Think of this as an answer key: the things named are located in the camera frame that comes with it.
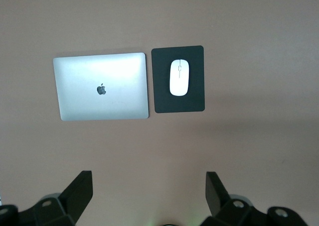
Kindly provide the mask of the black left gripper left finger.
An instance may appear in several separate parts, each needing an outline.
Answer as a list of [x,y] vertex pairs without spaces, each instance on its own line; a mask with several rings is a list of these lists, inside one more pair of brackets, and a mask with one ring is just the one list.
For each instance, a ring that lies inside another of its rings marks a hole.
[[1,205],[2,226],[74,226],[93,197],[91,171],[82,171],[62,193],[49,194],[19,212],[15,205]]

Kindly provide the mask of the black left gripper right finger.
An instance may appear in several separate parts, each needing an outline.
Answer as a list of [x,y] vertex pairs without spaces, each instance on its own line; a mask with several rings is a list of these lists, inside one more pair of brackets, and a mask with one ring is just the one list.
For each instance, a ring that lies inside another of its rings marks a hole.
[[270,207],[262,213],[247,200],[231,197],[216,172],[206,173],[205,197],[211,216],[207,226],[305,226],[295,211],[285,207]]

